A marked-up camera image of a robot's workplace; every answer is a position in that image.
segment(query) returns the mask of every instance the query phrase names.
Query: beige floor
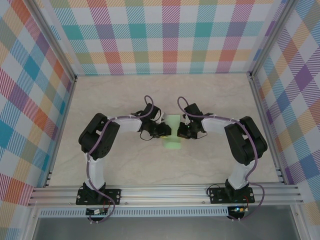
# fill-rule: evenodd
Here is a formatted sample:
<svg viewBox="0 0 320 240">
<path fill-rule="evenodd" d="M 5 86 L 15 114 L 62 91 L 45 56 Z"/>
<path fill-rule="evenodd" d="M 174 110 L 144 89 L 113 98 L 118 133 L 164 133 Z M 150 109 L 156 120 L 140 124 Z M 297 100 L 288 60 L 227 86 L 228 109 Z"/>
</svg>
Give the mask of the beige floor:
<svg viewBox="0 0 320 240">
<path fill-rule="evenodd" d="M 259 119 L 247 76 L 239 74 L 125 75 L 80 77 L 51 177 L 51 186 L 78 186 L 86 179 L 78 138 L 96 113 L 122 116 L 145 107 L 144 95 L 167 114 L 181 114 L 177 98 L 197 103 L 203 113 Z M 119 134 L 104 164 L 108 185 L 224 183 L 234 158 L 225 135 L 210 133 L 182 140 L 180 150 L 163 147 L 161 139 L 143 141 L 136 132 Z M 270 152 L 260 158 L 253 182 L 277 182 Z"/>
</svg>

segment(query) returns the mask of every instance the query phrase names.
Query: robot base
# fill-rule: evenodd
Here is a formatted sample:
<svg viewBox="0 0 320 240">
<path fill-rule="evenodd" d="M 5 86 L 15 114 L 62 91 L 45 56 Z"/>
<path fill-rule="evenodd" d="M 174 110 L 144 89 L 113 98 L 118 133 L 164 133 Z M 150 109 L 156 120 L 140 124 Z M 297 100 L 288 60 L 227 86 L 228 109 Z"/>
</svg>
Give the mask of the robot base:
<svg viewBox="0 0 320 240">
<path fill-rule="evenodd" d="M 245 187 L 241 195 L 230 200 L 225 187 L 211 187 L 208 190 L 211 204 L 253 204 L 255 202 L 254 192 L 251 187 Z"/>
<path fill-rule="evenodd" d="M 102 186 L 99 191 L 112 198 L 115 202 L 115 205 L 120 204 L 121 189 L 106 189 L 106 184 L 104 184 L 104 186 Z M 83 186 L 78 190 L 75 204 L 86 206 L 105 204 L 106 206 L 108 206 L 109 202 L 112 205 L 112 202 L 110 200 L 106 199 L 95 190 L 89 188 L 85 183 L 83 183 Z"/>
</svg>

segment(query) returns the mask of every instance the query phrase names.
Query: marble-patterned surface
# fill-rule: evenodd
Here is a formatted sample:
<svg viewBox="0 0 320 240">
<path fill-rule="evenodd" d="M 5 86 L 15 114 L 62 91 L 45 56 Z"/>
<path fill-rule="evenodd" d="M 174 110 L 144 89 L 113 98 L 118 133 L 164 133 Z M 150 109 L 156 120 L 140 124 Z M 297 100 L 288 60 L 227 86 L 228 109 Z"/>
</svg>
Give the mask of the marble-patterned surface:
<svg viewBox="0 0 320 240">
<path fill-rule="evenodd" d="M 85 158 L 78 138 L 92 117 L 101 112 L 122 116 L 143 110 L 144 95 L 167 114 L 181 114 L 177 98 L 184 96 L 203 113 L 242 118 L 251 116 L 263 131 L 244 73 L 82 76 L 76 84 L 51 186 L 78 186 L 86 179 Z M 181 140 L 181 149 L 163 147 L 161 139 L 143 141 L 136 132 L 119 134 L 105 158 L 108 185 L 224 183 L 235 163 L 225 135 L 209 133 L 198 140 Z M 270 152 L 260 158 L 249 178 L 277 182 Z"/>
</svg>

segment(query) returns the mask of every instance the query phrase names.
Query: purple cable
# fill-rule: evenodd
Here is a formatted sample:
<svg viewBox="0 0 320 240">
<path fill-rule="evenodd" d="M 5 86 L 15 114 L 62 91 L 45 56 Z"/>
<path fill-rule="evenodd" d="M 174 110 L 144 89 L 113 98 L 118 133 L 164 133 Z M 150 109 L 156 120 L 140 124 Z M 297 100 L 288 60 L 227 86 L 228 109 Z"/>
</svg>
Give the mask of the purple cable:
<svg viewBox="0 0 320 240">
<path fill-rule="evenodd" d="M 183 96 L 180 96 L 178 97 L 178 100 L 177 100 L 177 103 L 178 103 L 178 106 L 180 108 L 180 110 L 190 116 L 190 117 L 193 117 L 193 118 L 208 118 L 208 119 L 220 119 L 220 120 L 224 120 L 224 121 L 230 121 L 230 122 L 234 122 L 236 124 L 238 124 L 242 129 L 243 131 L 245 132 L 245 134 L 247 135 L 250 143 L 251 143 L 251 146 L 253 148 L 253 153 L 254 153 L 254 165 L 253 165 L 253 168 L 247 173 L 247 175 L 245 176 L 245 180 L 248 181 L 249 184 L 251 185 L 254 185 L 254 186 L 258 186 L 261 188 L 262 190 L 262 197 L 261 197 L 261 201 L 259 202 L 258 206 L 256 207 L 256 209 L 250 214 L 250 215 L 247 215 L 245 217 L 243 217 L 242 219 L 247 219 L 249 216 L 252 216 L 253 213 L 255 213 L 257 211 L 257 209 L 262 205 L 264 199 L 265 199 L 265 189 L 263 186 L 261 186 L 260 184 L 258 183 L 253 183 L 253 182 L 250 182 L 248 180 L 248 177 L 250 176 L 250 174 L 252 174 L 252 172 L 256 169 L 257 165 L 258 165 L 258 153 L 257 153 L 257 148 L 255 146 L 255 143 L 254 143 L 254 140 L 252 139 L 252 137 L 250 136 L 249 132 L 247 131 L 247 129 L 245 128 L 245 126 L 243 124 L 241 124 L 239 121 L 235 120 L 235 119 L 231 119 L 231 118 L 227 118 L 227 117 L 223 117 L 223 116 L 200 116 L 200 115 L 193 115 L 193 114 L 190 114 L 190 113 L 187 113 L 180 105 L 180 99 L 183 99 L 185 101 L 185 103 L 189 106 L 189 103 L 187 101 L 187 99 L 185 99 Z"/>
<path fill-rule="evenodd" d="M 132 115 L 130 115 L 130 116 L 118 116 L 118 117 L 113 117 L 113 118 L 109 119 L 109 120 L 106 122 L 106 124 L 104 125 L 104 127 L 103 127 L 103 129 L 102 129 L 102 131 L 101 131 L 101 133 L 100 133 L 100 136 L 99 136 L 98 140 L 95 142 L 94 146 L 91 148 L 91 150 L 90 150 L 90 151 L 87 153 L 87 155 L 86 155 L 86 158 L 87 158 L 87 162 L 86 162 L 86 177 L 89 179 L 89 181 L 88 181 L 89 184 L 91 185 L 91 187 L 92 187 L 98 194 L 100 194 L 100 195 L 102 195 L 103 197 L 107 198 L 107 199 L 110 200 L 110 201 L 112 202 L 112 204 L 113 204 L 112 211 L 109 213 L 109 215 L 106 216 L 104 219 L 102 219 L 102 220 L 100 220 L 100 221 L 93 221 L 93 220 L 91 219 L 91 215 L 90 215 L 90 216 L 89 216 L 90 223 L 92 223 L 92 222 L 94 222 L 94 223 L 96 223 L 96 224 L 98 224 L 98 223 L 103 223 L 103 222 L 106 221 L 108 218 L 110 218 L 110 216 L 114 213 L 115 208 L 116 208 L 116 203 L 115 203 L 115 201 L 114 201 L 111 197 L 109 197 L 108 195 L 106 195 L 106 194 L 104 194 L 103 192 L 99 191 L 99 190 L 93 185 L 93 183 L 91 182 L 91 178 L 90 178 L 90 174 L 89 174 L 90 154 L 92 154 L 93 151 L 97 148 L 97 146 L 99 145 L 99 143 L 100 143 L 100 141 L 101 141 L 101 139 L 102 139 L 102 137 L 103 137 L 103 135 L 104 135 L 104 133 L 105 133 L 105 131 L 106 131 L 106 129 L 107 129 L 107 126 L 108 126 L 109 123 L 111 123 L 112 121 L 114 121 L 114 120 L 116 120 L 116 119 L 142 119 L 142 118 L 148 116 L 149 114 L 151 114 L 151 112 L 152 112 L 153 109 L 154 109 L 154 100 L 153 100 L 149 95 L 145 95 L 145 96 L 144 96 L 144 102 L 145 102 L 145 104 L 148 104 L 147 98 L 149 98 L 149 99 L 151 100 L 151 105 L 152 105 L 150 111 L 149 111 L 147 114 L 142 115 L 142 116 L 132 116 Z"/>
</svg>

